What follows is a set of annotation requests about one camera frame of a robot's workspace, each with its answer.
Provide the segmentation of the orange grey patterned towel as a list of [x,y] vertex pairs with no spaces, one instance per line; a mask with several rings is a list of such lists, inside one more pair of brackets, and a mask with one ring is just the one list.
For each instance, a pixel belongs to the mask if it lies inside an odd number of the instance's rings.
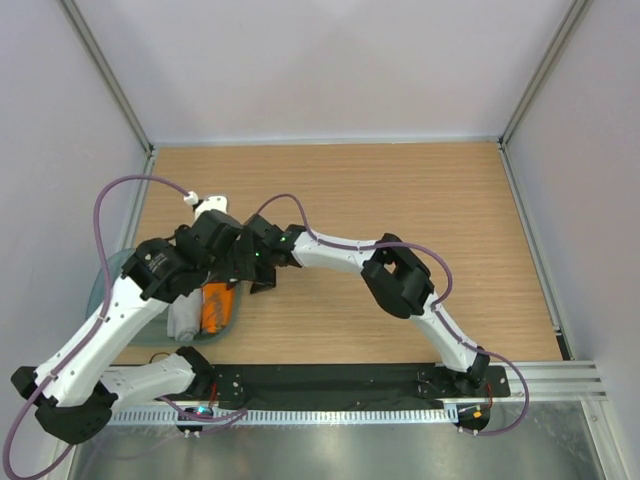
[[216,335],[231,322],[235,290],[224,283],[207,284],[202,288],[201,332]]

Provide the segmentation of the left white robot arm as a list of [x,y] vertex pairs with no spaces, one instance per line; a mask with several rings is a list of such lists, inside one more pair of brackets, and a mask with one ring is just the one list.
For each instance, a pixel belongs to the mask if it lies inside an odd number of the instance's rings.
[[166,395],[204,398],[215,370],[193,347],[156,363],[110,371],[112,361],[168,305],[204,285],[227,259],[241,224],[219,210],[201,213],[172,239],[138,245],[114,282],[108,302],[47,362],[20,367],[16,390],[36,406],[35,418],[50,435],[78,445],[112,416]]

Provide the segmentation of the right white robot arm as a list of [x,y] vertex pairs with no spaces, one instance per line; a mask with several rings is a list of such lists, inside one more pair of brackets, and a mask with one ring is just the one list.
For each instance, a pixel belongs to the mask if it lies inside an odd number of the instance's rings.
[[453,389],[472,396],[487,382],[490,357],[446,311],[417,250],[389,233],[379,240],[349,240],[304,225],[282,230],[255,214],[232,247],[231,279],[250,282],[258,293],[275,287],[278,267],[356,274],[384,312],[414,323],[436,347]]

